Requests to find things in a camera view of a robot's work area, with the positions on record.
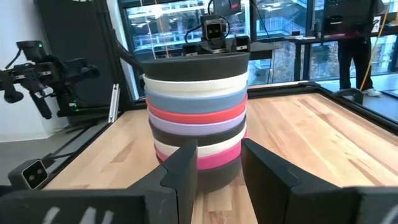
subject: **person's leg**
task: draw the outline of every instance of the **person's leg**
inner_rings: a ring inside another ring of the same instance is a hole
[[[351,88],[349,66],[351,65],[351,47],[347,40],[338,41],[338,63],[340,72],[340,90]]]
[[[369,69],[368,75],[366,75],[366,70],[368,69],[368,63],[372,54],[372,45],[370,39],[358,39],[358,42],[354,44],[354,63],[356,70],[356,87],[357,89],[363,91],[369,96],[378,96],[380,93],[373,89],[373,82],[371,79],[371,70]]]

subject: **gray ring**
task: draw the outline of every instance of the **gray ring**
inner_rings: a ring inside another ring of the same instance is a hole
[[[203,114],[228,110],[245,100],[247,90],[248,86],[246,85],[242,90],[228,95],[188,98],[160,95],[145,86],[147,101],[153,107],[179,114]]]

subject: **yellow cable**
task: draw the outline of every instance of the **yellow cable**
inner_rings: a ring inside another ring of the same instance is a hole
[[[163,18],[160,18],[160,31],[161,31],[161,33],[163,33],[163,25],[162,25],[163,21],[162,21],[162,19]],[[167,47],[167,43],[166,43],[166,40],[165,40],[164,36],[163,36],[163,41],[164,41],[165,47],[166,47],[166,57],[169,57],[169,48]]]
[[[388,13],[389,10],[390,10],[390,5],[387,6],[387,9],[386,9],[386,11],[385,11],[385,13],[384,13],[384,19],[383,19],[383,22],[382,22],[382,24],[381,24],[380,31],[379,31],[379,33],[378,33],[378,35],[377,35],[376,42],[374,43],[374,46],[373,46],[373,48],[372,48],[372,51],[371,51],[371,58],[370,58],[369,63],[368,63],[368,68],[366,69],[365,76],[363,77],[362,84],[361,84],[361,88],[359,89],[360,91],[362,91],[363,86],[365,85],[365,80],[366,80],[366,78],[368,77],[368,75],[370,74],[370,69],[371,69],[371,66],[372,66],[372,60],[373,60],[374,54],[376,53],[375,49],[376,49],[376,47],[377,47],[377,42],[379,41],[379,38],[380,38],[380,36],[381,36],[381,33],[383,32],[384,25],[386,24],[387,13]]]

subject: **gray floor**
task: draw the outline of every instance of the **gray floor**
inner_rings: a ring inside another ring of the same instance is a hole
[[[93,126],[59,152],[58,155],[76,151],[105,125],[106,123],[102,122],[99,125]],[[55,152],[79,132],[80,131],[67,133],[66,131],[59,131],[48,139],[0,143],[0,185],[10,185],[7,178],[8,172],[29,159],[40,159],[48,153]],[[56,162],[49,167],[48,171],[53,171],[54,168],[58,167],[65,159],[66,158],[57,159]]]
[[[398,90],[398,74],[379,75],[372,77],[372,80],[375,89],[378,91]],[[338,91],[340,89],[338,80],[318,83],[331,91]],[[351,84],[354,86],[355,78],[351,79]],[[393,119],[394,121],[398,121],[398,100],[393,97],[384,94],[380,97],[370,97],[365,95],[363,105],[377,113]]]

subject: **pants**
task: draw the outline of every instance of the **pants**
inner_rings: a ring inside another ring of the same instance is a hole
[[[338,62],[340,65],[340,89],[351,88],[349,80],[349,67],[354,59],[356,73],[356,88],[360,89],[365,77],[366,69],[371,58],[372,51],[370,39],[347,39],[338,41]],[[365,79],[362,91],[373,88],[371,74]]]

